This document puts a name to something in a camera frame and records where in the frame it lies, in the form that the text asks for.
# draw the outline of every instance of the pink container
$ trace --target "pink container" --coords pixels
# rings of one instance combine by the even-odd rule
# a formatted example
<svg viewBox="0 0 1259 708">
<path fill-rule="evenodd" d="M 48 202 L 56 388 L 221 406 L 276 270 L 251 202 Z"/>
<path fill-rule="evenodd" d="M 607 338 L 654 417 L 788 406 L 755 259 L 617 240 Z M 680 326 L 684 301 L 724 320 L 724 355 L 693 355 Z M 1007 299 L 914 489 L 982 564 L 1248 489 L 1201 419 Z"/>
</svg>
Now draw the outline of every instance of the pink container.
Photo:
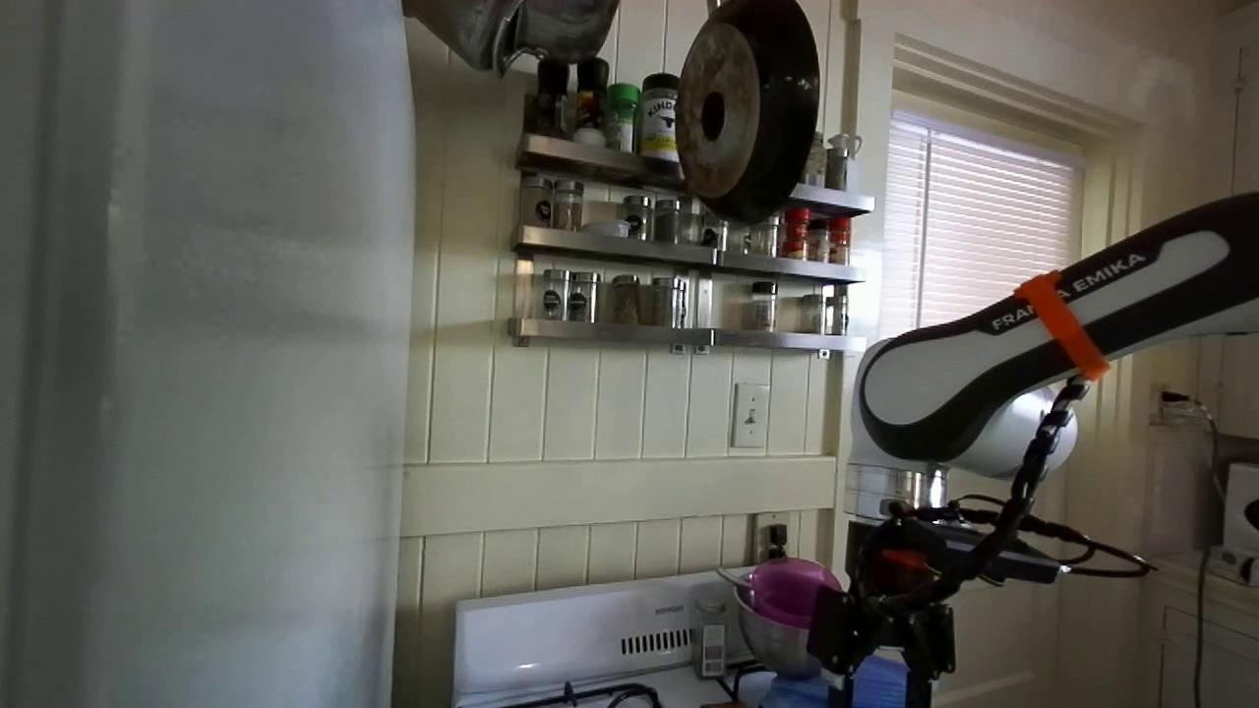
<svg viewBox="0 0 1259 708">
<path fill-rule="evenodd" d="M 836 578 L 806 557 L 769 557 L 751 574 L 751 611 L 780 624 L 811 631 L 817 585 L 836 591 Z"/>
</svg>

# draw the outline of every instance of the white stove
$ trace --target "white stove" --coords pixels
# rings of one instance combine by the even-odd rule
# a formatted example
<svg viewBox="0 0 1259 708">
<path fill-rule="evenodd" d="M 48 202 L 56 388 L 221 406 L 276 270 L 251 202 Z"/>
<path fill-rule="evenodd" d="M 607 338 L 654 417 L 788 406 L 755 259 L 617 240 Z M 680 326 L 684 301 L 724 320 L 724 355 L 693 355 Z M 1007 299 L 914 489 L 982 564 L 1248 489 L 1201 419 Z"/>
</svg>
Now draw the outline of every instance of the white stove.
<svg viewBox="0 0 1259 708">
<path fill-rule="evenodd" d="M 467 596 L 456 606 L 456 708 L 763 704 L 769 674 L 695 674 L 704 624 L 707 637 L 729 637 L 724 666 L 749 666 L 731 585 L 721 574 Z"/>
</svg>

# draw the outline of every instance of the white refrigerator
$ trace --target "white refrigerator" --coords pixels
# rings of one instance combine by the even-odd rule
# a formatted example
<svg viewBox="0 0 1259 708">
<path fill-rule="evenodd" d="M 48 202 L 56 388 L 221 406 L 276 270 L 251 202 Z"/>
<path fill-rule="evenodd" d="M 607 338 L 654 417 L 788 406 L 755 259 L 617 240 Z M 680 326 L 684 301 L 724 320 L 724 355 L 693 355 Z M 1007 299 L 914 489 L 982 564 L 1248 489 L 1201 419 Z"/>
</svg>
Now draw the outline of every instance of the white refrigerator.
<svg viewBox="0 0 1259 708">
<path fill-rule="evenodd" d="M 388 699 L 398 0 L 0 5 L 0 704 Z"/>
</svg>

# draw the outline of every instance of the black pan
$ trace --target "black pan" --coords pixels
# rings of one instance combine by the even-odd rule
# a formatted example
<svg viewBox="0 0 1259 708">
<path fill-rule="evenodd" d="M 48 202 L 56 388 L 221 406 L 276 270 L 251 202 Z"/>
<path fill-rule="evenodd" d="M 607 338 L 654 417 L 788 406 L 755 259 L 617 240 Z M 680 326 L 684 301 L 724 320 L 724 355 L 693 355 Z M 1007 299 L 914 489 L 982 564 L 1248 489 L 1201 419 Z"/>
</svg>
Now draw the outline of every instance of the black pan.
<svg viewBox="0 0 1259 708">
<path fill-rule="evenodd" d="M 817 47 L 793 0 L 729 0 L 680 68 L 678 152 L 687 193 L 758 223 L 802 177 L 817 126 Z"/>
</svg>

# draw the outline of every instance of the window blind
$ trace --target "window blind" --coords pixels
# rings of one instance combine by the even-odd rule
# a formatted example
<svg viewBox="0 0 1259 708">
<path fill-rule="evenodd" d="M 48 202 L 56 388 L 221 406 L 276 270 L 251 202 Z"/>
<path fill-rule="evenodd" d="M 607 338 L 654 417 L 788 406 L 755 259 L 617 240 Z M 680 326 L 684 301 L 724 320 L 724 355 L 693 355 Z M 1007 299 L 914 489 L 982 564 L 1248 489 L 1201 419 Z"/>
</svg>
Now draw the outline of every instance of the window blind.
<svg viewBox="0 0 1259 708">
<path fill-rule="evenodd" d="M 881 333 L 970 315 L 1072 256 L 1079 170 L 895 119 Z"/>
</svg>

